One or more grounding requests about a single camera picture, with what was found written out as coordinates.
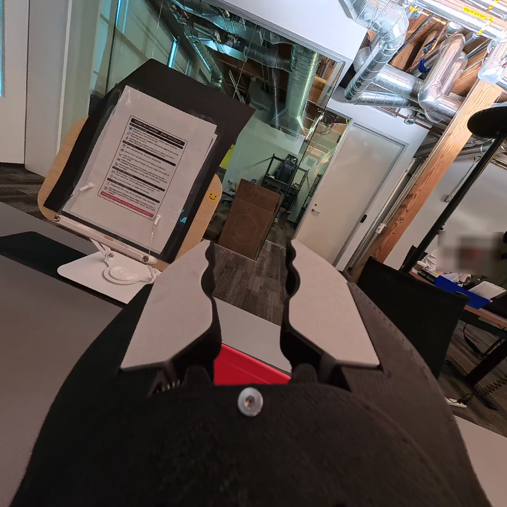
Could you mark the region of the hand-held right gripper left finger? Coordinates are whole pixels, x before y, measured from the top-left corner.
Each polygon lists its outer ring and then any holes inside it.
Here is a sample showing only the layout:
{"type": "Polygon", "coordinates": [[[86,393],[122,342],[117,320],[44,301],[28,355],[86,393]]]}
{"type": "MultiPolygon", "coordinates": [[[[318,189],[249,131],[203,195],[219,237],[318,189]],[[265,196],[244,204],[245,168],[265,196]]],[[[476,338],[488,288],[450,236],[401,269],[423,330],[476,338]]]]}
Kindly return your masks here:
{"type": "Polygon", "coordinates": [[[222,337],[216,302],[215,244],[201,241],[153,284],[121,363],[122,371],[155,367],[184,375],[201,366],[214,374],[222,337]]]}

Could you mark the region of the metal shelf rack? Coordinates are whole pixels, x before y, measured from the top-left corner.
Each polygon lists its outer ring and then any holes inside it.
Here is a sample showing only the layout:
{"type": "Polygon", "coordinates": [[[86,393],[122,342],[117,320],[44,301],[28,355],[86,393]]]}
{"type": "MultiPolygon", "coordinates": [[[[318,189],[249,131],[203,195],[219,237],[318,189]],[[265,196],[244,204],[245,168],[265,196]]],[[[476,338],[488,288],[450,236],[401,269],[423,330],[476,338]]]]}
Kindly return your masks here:
{"type": "Polygon", "coordinates": [[[301,168],[299,159],[287,155],[284,159],[273,155],[261,180],[261,187],[282,196],[281,208],[288,212],[288,220],[299,223],[303,203],[299,202],[304,191],[310,191],[309,169],[301,168]]]}

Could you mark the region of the black office chair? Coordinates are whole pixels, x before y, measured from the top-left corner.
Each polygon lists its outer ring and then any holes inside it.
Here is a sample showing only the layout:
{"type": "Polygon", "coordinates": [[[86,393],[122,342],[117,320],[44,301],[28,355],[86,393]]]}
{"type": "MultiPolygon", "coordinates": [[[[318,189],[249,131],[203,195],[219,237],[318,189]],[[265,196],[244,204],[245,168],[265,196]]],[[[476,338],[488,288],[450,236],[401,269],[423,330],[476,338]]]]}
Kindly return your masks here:
{"type": "Polygon", "coordinates": [[[370,257],[358,287],[403,333],[436,379],[468,297],[449,293],[370,257]]]}

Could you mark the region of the brown cardboard box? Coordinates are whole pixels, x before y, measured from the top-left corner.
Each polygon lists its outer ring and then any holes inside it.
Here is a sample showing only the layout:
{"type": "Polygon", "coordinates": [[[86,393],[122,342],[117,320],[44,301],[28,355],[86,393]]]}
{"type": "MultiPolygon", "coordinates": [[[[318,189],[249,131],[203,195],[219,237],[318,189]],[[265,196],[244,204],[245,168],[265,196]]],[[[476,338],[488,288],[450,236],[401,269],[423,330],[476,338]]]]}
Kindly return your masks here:
{"type": "Polygon", "coordinates": [[[256,260],[283,195],[241,179],[219,236],[219,246],[256,260]]]}

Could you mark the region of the wooden support post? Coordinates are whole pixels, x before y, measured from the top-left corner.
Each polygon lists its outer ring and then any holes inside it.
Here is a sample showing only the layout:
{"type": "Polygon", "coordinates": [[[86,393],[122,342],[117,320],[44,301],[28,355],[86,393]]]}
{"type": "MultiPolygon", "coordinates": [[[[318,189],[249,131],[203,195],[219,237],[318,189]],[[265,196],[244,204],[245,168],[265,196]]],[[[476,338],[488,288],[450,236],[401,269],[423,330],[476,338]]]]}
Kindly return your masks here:
{"type": "Polygon", "coordinates": [[[472,136],[471,131],[467,128],[470,117],[478,111],[489,108],[502,93],[503,90],[499,85],[488,84],[479,79],[475,82],[422,165],[421,174],[409,193],[397,208],[382,234],[374,241],[369,252],[365,254],[366,260],[371,256],[380,262],[387,259],[445,172],[472,136]]]}

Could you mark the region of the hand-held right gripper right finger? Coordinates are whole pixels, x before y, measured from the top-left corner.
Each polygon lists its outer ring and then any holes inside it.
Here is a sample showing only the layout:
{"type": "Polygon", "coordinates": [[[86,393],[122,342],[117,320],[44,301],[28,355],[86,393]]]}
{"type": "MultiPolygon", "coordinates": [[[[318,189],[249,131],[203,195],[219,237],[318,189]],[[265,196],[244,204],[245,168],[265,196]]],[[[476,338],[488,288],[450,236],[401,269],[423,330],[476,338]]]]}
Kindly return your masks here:
{"type": "Polygon", "coordinates": [[[287,244],[287,298],[280,349],[294,371],[310,364],[316,371],[335,366],[376,369],[375,348],[344,276],[297,240],[287,244]]]}

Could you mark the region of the wooden work desk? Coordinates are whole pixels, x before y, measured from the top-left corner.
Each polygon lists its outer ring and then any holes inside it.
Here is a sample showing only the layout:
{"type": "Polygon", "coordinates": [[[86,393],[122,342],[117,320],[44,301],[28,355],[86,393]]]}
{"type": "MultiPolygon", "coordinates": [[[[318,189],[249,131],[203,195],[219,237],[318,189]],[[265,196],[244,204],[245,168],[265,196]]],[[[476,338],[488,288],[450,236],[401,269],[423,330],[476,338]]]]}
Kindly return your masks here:
{"type": "Polygon", "coordinates": [[[471,395],[485,407],[497,411],[499,408],[490,396],[501,387],[506,386],[506,376],[495,380],[484,388],[479,386],[479,382],[506,359],[506,318],[486,308],[477,309],[467,305],[459,320],[465,325],[492,334],[496,341],[485,352],[480,352],[470,340],[464,339],[467,347],[479,359],[478,364],[470,372],[465,372],[450,359],[447,359],[446,363],[453,374],[467,387],[471,395]]]}

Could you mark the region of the white door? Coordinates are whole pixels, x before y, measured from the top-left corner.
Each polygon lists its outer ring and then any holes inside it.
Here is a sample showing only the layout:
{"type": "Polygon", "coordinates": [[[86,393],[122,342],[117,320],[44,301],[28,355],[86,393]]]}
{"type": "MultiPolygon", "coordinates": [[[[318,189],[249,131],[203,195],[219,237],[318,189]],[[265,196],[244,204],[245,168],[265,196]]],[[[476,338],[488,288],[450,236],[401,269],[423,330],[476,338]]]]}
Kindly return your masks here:
{"type": "Polygon", "coordinates": [[[357,123],[349,125],[295,239],[334,264],[405,147],[357,123]]]}

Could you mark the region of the wooden backing board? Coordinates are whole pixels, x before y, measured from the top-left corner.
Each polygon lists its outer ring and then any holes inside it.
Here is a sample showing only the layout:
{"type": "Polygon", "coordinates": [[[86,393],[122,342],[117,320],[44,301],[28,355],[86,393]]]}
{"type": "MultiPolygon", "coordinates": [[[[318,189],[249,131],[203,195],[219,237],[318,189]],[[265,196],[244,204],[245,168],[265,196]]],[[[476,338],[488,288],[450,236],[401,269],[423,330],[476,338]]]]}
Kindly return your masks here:
{"type": "MultiPolygon", "coordinates": [[[[37,195],[37,204],[40,212],[43,216],[55,222],[55,215],[57,212],[54,212],[48,209],[45,206],[45,202],[53,190],[56,182],[60,178],[67,160],[72,152],[73,146],[77,141],[80,131],[82,130],[84,124],[86,123],[87,117],[81,118],[71,125],[67,134],[64,137],[64,140],[61,142],[60,149],[54,159],[54,162],[51,166],[51,169],[46,175],[44,182],[39,189],[39,193],[37,195]]],[[[214,212],[217,209],[218,202],[212,202],[207,199],[208,192],[217,192],[221,189],[220,180],[217,175],[214,175],[212,181],[206,191],[205,196],[202,199],[202,202],[198,208],[198,211],[192,220],[192,223],[183,239],[180,249],[176,254],[176,259],[180,258],[184,254],[186,254],[189,250],[194,248],[199,242],[202,240],[204,233],[206,232],[207,226],[211,221],[214,212]]]]}

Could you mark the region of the red plastic bin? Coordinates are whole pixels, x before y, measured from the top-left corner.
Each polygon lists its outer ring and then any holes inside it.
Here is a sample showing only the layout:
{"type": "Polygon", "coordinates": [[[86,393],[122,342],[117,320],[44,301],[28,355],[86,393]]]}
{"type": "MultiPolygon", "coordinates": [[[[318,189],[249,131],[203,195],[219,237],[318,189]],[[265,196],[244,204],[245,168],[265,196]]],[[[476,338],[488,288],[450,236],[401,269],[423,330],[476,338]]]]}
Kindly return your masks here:
{"type": "Polygon", "coordinates": [[[214,360],[215,386],[288,384],[290,376],[225,344],[214,360]]]}

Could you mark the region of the black floor lamp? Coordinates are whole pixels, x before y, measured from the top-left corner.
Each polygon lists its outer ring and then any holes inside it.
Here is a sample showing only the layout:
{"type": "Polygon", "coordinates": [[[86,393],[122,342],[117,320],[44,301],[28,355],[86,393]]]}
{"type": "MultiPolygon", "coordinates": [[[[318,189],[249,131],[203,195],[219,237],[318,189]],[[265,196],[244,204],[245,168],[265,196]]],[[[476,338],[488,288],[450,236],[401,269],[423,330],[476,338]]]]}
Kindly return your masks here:
{"type": "Polygon", "coordinates": [[[421,254],[426,251],[426,248],[430,245],[434,238],[437,237],[447,220],[458,208],[465,195],[470,191],[473,184],[478,180],[487,165],[491,162],[506,141],[506,106],[501,105],[491,107],[473,114],[468,120],[467,127],[472,134],[479,137],[491,138],[492,142],[482,155],[482,158],[474,166],[468,177],[464,180],[442,213],[428,230],[420,244],[410,254],[407,261],[403,263],[400,268],[403,273],[409,273],[415,266],[421,254]]]}

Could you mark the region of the black desk mat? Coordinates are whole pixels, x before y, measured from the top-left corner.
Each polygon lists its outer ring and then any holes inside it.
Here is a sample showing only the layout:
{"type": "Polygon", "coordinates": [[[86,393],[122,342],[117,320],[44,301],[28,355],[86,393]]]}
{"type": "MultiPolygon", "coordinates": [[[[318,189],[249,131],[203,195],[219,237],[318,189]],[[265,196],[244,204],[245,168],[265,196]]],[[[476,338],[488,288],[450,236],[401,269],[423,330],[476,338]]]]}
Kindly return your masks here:
{"type": "Polygon", "coordinates": [[[1,255],[59,280],[60,266],[86,256],[34,231],[1,236],[1,255]]]}

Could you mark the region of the silver ventilation duct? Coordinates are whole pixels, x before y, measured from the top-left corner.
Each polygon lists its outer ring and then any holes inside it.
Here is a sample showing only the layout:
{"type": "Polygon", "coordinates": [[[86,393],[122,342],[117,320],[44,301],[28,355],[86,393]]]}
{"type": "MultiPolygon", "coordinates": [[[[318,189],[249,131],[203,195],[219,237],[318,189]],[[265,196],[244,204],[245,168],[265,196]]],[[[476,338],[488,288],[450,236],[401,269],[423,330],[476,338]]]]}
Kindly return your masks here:
{"type": "Polygon", "coordinates": [[[299,44],[292,47],[285,102],[280,104],[274,98],[270,120],[273,128],[292,136],[300,135],[319,62],[320,55],[313,50],[299,44]]]}
{"type": "Polygon", "coordinates": [[[411,107],[421,109],[417,94],[420,84],[415,77],[389,66],[407,37],[409,9],[415,1],[340,1],[347,16],[371,30],[375,37],[369,53],[358,51],[356,71],[345,88],[344,97],[354,105],[411,107]]]}
{"type": "Polygon", "coordinates": [[[453,118],[463,102],[463,98],[452,94],[451,90],[467,64],[464,45],[465,38],[461,34],[454,34],[444,41],[436,63],[418,91],[418,104],[430,122],[453,118]]]}

